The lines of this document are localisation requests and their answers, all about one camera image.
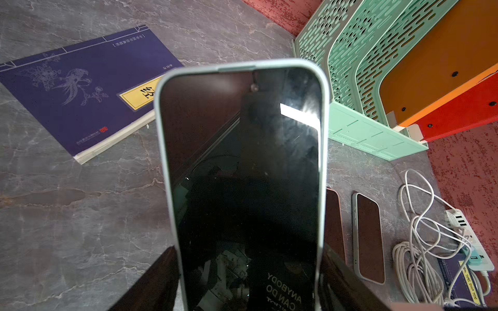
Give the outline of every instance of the smartphone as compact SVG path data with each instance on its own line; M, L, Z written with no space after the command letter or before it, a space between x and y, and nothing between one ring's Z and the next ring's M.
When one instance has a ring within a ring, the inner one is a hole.
M329 87L300 59L166 73L154 109L186 310L316 310Z
M324 241L346 262L344 235L342 230L341 203L339 194L327 188L325 196Z
M353 261L358 277L385 283L380 211L374 200L360 193L353 194Z

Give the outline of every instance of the orange panel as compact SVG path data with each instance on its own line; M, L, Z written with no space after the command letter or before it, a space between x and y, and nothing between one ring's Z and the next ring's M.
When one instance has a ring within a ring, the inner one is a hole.
M497 0L455 4L382 82L385 112L407 127L498 70L497 16Z

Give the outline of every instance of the bird illustration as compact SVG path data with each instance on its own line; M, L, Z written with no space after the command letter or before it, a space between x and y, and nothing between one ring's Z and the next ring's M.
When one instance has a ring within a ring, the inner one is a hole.
M90 85L92 79L84 79L84 75L88 75L88 71L76 68L68 72L65 78L60 78L64 81L64 83L54 88L63 88L64 93L69 93L69 97L62 103L62 105L70 103L76 97L78 94L78 88L85 92L83 87Z

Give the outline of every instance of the yellow title label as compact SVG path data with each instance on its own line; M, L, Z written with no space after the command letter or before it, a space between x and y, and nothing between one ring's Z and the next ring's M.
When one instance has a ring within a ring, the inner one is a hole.
M128 90L120 94L124 100L133 110L138 110L140 107L150 103L154 100L155 89L157 83L162 76L153 80L140 84L136 88Z
M458 263L461 266L464 262L463 260L459 260ZM462 270L462 274L464 276L465 282L467 282L467 287L469 288L470 294L472 295L472 300L478 305L480 305L481 302L479 301L479 296L477 295L476 288L474 287L474 283L472 282L472 277L470 276L470 273L467 270L467 266L465 266L464 269Z

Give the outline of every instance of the red panel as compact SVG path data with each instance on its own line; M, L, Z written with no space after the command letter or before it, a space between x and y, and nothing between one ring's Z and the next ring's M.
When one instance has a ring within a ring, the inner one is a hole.
M243 1L295 36L301 32L322 2L322 0Z
M498 74L417 121L424 140L433 141L498 120Z

